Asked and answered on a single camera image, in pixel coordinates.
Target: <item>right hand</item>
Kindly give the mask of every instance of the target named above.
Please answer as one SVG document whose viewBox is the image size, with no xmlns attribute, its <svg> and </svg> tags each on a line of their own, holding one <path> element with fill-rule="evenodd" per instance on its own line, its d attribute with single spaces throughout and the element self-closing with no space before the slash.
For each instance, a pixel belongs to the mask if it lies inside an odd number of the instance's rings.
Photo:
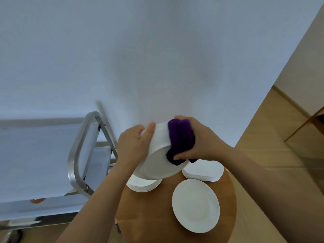
<svg viewBox="0 0 324 243">
<path fill-rule="evenodd" d="M 174 156 L 178 159 L 204 159 L 222 161 L 226 159 L 233 149 L 220 139 L 210 128 L 201 124 L 197 119 L 186 116 L 174 116 L 179 120 L 188 119 L 195 134 L 195 145 L 192 149 Z"/>
</svg>

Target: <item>cart wheel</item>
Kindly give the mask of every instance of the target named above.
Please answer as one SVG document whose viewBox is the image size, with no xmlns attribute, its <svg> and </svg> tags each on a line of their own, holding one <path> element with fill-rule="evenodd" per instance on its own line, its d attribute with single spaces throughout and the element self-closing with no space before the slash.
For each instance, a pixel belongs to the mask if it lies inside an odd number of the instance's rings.
<svg viewBox="0 0 324 243">
<path fill-rule="evenodd" d="M 10 231 L 4 237 L 2 243 L 19 243 L 22 239 L 23 232 L 21 229 Z"/>
</svg>

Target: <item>finger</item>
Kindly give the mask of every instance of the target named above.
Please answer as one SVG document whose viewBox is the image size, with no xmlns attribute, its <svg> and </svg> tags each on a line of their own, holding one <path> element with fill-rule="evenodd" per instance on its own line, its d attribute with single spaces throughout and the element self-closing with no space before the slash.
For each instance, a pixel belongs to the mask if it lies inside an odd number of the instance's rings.
<svg viewBox="0 0 324 243">
<path fill-rule="evenodd" d="M 174 155 L 173 160 L 178 160 L 178 159 L 191 159 L 191 158 L 195 158 L 194 150 L 192 150 L 192 149 Z"/>
<path fill-rule="evenodd" d="M 183 116 L 183 115 L 176 115 L 176 116 L 174 116 L 174 118 L 179 119 L 179 120 L 189 119 L 189 117 Z"/>
<path fill-rule="evenodd" d="M 128 130 L 135 132 L 137 134 L 141 134 L 141 132 L 143 130 L 145 130 L 145 127 L 143 125 L 139 124 L 139 125 L 129 128 Z"/>
<path fill-rule="evenodd" d="M 145 139 L 145 141 L 147 143 L 150 143 L 151 142 L 151 139 L 152 139 L 152 137 L 154 135 L 155 126 L 156 126 L 156 123 L 155 122 L 150 122 L 148 124 L 148 126 L 146 127 L 146 129 L 145 129 L 145 132 L 143 134 L 143 138 Z"/>
</svg>

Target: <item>left hand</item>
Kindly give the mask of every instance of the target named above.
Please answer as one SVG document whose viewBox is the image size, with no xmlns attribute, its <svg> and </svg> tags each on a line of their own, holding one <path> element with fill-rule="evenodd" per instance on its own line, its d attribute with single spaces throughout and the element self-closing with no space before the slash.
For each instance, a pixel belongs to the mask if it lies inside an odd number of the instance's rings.
<svg viewBox="0 0 324 243">
<path fill-rule="evenodd" d="M 148 155 L 155 125 L 155 122 L 149 123 L 143 136 L 141 136 L 141 132 L 145 129 L 143 125 L 137 125 L 125 130 L 118 140 L 117 163 L 132 169 L 133 172 Z"/>
</svg>

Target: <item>wooden floor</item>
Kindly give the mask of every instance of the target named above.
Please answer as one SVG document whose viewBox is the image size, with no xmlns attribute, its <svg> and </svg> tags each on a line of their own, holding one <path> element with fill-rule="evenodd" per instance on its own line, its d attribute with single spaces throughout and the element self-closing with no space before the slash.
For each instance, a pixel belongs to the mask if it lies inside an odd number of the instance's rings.
<svg viewBox="0 0 324 243">
<path fill-rule="evenodd" d="M 302 191 L 321 194 L 302 160 L 283 142 L 305 120 L 306 117 L 272 89 L 236 147 Z M 286 242 L 237 180 L 231 178 L 237 195 L 237 220 L 229 242 Z M 55 242 L 65 227 L 56 225 L 25 230 L 21 243 Z M 123 240 L 114 229 L 110 241 Z"/>
</svg>

